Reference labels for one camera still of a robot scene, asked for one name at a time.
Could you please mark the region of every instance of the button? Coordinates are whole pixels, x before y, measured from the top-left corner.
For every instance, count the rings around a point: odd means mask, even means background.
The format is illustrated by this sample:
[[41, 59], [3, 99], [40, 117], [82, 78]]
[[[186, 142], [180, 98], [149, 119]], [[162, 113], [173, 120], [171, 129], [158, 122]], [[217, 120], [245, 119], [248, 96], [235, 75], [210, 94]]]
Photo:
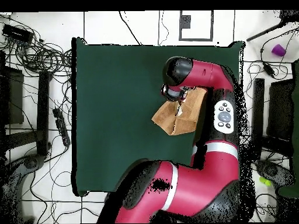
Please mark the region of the button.
[[226, 112], [226, 111], [223, 111], [222, 113], [218, 114], [218, 119], [221, 121], [221, 122], [230, 122], [231, 121], [231, 115]]

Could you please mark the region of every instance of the red robot arm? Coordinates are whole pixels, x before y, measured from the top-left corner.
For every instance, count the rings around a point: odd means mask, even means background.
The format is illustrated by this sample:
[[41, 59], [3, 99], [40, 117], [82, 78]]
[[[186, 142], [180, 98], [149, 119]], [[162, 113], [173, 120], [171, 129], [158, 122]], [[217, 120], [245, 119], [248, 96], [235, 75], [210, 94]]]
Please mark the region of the red robot arm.
[[[171, 101], [182, 100], [185, 91], [195, 87], [213, 89], [210, 115], [205, 117], [208, 127], [204, 132], [208, 135], [204, 140], [203, 169], [169, 161], [140, 163], [135, 173], [131, 173], [131, 179], [121, 183], [119, 188], [123, 189], [117, 189], [123, 190], [125, 196], [119, 201], [113, 221], [149, 223], [155, 213], [163, 210], [184, 222], [229, 222], [235, 218], [239, 206], [234, 80], [220, 65], [182, 57], [166, 62], [163, 77], [163, 93]], [[111, 208], [109, 200], [99, 223], [108, 208]]]

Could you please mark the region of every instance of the paper bag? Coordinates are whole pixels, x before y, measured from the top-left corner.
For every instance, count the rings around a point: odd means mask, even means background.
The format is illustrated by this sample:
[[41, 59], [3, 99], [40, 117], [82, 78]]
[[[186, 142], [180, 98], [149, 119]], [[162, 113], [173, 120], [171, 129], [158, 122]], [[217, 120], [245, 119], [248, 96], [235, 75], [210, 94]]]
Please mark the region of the paper bag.
[[165, 102], [152, 117], [152, 121], [160, 126], [168, 135], [180, 135], [196, 130], [205, 89], [195, 88], [187, 93], [182, 102]]

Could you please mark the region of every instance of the dark green board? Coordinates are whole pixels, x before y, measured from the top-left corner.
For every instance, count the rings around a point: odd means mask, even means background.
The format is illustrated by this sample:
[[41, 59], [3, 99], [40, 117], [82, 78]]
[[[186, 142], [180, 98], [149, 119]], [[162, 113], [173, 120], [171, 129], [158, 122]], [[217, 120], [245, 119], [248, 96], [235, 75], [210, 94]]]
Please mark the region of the dark green board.
[[137, 159], [189, 165], [194, 133], [167, 135], [151, 118], [165, 103], [162, 68], [173, 56], [230, 67], [239, 79], [243, 42], [231, 47], [84, 45], [77, 39], [78, 191], [114, 191]]

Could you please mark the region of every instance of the purple cup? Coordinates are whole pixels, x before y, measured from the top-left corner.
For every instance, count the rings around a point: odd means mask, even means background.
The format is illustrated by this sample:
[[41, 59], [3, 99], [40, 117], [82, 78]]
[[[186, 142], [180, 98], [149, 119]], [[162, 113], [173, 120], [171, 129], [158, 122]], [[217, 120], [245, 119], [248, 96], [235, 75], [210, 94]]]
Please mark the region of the purple cup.
[[280, 44], [278, 44], [273, 47], [272, 53], [277, 56], [283, 57], [286, 54], [286, 51]]

